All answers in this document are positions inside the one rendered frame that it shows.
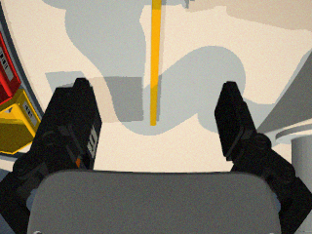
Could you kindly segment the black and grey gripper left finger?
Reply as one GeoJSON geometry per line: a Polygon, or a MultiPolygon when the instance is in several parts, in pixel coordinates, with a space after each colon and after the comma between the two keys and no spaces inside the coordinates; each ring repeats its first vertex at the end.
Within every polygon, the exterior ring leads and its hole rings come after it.
{"type": "Polygon", "coordinates": [[[89,80],[76,78],[54,128],[44,131],[39,144],[20,156],[0,182],[0,214],[16,234],[27,234],[26,200],[42,179],[57,171],[79,169],[75,161],[87,152],[95,115],[89,80]]]}

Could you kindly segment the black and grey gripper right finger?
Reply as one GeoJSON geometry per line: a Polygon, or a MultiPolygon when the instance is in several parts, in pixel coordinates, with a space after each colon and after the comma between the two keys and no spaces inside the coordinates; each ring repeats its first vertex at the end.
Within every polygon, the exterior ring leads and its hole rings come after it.
{"type": "Polygon", "coordinates": [[[223,84],[214,117],[223,157],[234,164],[230,172],[265,179],[281,204],[281,233],[294,234],[312,210],[312,193],[293,165],[271,148],[269,137],[256,131],[236,82],[223,84]]]}

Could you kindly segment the yellow vertical bar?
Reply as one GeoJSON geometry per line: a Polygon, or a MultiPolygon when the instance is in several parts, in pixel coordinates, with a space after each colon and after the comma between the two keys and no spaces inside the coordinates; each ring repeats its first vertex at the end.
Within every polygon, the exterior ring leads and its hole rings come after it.
{"type": "Polygon", "coordinates": [[[161,1],[162,0],[152,0],[150,126],[156,126],[161,1]]]}

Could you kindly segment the dark grey metal shelf rack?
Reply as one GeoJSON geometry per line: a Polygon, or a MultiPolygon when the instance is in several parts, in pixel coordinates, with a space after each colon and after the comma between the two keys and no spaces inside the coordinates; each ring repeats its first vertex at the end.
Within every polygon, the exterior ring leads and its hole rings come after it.
{"type": "MultiPolygon", "coordinates": [[[[23,71],[23,68],[21,66],[20,63],[20,59],[18,57],[18,54],[16,52],[14,43],[12,41],[5,17],[4,17],[4,13],[2,10],[2,6],[1,6],[1,2],[0,2],[0,31],[2,33],[5,45],[7,46],[7,50],[9,51],[9,55],[11,57],[11,60],[13,62],[13,65],[16,69],[16,72],[19,76],[19,79],[21,81],[20,87],[19,89],[24,89],[26,94],[28,95],[29,100],[31,100],[31,103],[37,113],[37,115],[39,115],[40,120],[42,119],[44,112],[36,98],[36,96],[34,95],[30,84],[26,78],[26,75],[23,71]]],[[[24,152],[17,152],[14,154],[9,154],[9,153],[3,153],[0,152],[0,159],[1,160],[6,160],[6,161],[11,161],[11,162],[16,162],[16,160],[22,156],[24,154],[24,152]]]]}

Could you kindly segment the red bin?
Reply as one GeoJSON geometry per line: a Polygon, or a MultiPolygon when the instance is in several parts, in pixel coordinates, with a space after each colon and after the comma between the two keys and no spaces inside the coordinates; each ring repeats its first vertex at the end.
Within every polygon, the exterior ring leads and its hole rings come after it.
{"type": "Polygon", "coordinates": [[[0,105],[13,98],[20,84],[20,78],[0,31],[0,105]]]}

